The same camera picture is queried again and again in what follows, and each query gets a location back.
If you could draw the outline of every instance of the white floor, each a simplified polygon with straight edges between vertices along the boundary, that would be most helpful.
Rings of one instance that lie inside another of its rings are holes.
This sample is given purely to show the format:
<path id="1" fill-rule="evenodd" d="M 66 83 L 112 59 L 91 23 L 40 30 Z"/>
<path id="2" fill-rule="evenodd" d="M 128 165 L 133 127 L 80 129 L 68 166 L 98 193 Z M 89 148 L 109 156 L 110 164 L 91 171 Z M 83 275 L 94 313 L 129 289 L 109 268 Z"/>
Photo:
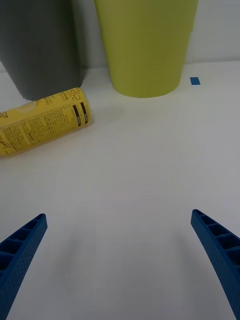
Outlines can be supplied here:
<path id="1" fill-rule="evenodd" d="M 240 235 L 240 62 L 187 65 L 159 98 L 106 69 L 82 88 L 91 126 L 0 160 L 0 241 L 48 221 L 8 320 L 234 320 L 190 220 Z M 0 73 L 0 109 L 22 103 Z"/>

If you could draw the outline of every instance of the white wall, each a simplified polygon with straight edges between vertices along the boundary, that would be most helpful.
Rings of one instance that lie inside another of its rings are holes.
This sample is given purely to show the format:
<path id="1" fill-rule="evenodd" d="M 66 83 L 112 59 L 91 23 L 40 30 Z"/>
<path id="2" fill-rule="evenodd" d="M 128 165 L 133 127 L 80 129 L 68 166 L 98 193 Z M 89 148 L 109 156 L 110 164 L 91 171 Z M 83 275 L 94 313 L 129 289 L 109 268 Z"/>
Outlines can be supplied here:
<path id="1" fill-rule="evenodd" d="M 107 66 L 94 0 L 73 0 L 79 41 L 85 34 L 83 66 Z M 240 60 L 240 0 L 199 0 L 187 63 Z"/>

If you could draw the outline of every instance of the lime green trash can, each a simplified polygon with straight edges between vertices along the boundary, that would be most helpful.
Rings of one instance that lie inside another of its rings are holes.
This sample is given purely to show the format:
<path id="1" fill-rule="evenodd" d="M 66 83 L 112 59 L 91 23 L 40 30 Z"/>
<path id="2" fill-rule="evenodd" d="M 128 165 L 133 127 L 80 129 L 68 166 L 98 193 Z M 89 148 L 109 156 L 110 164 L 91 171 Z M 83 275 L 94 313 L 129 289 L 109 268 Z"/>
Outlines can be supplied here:
<path id="1" fill-rule="evenodd" d="M 180 82 L 198 0 L 95 0 L 114 88 L 138 98 Z"/>

